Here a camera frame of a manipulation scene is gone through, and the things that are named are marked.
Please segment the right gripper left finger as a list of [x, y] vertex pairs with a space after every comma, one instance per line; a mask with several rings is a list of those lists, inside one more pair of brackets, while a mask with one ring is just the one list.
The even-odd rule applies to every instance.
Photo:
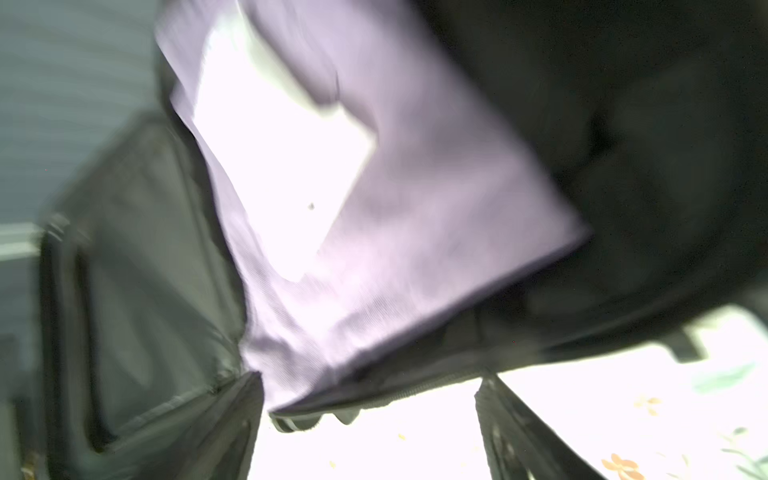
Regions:
[[174, 396], [137, 429], [133, 479], [245, 479], [264, 404], [261, 375], [228, 374]]

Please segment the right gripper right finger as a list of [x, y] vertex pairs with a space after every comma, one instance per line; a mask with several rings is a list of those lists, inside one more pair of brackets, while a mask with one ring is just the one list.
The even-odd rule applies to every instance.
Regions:
[[599, 480], [499, 377], [485, 376], [475, 405], [493, 480]]

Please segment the purple jeans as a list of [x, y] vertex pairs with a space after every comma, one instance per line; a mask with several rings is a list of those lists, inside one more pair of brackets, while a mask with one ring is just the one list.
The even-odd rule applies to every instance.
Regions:
[[[318, 106], [377, 136], [297, 282], [267, 262], [230, 176], [193, 124], [206, 39], [240, 7]], [[242, 278], [245, 365], [275, 411], [572, 252], [588, 230], [522, 137], [443, 54], [405, 1], [175, 1], [157, 44], [173, 106], [211, 170]]]

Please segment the small white packet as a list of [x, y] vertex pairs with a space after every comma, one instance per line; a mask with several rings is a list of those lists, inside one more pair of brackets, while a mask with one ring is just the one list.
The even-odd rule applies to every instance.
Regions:
[[339, 103], [316, 105], [240, 7], [206, 39], [192, 120], [230, 176], [267, 262], [299, 281], [376, 134]]

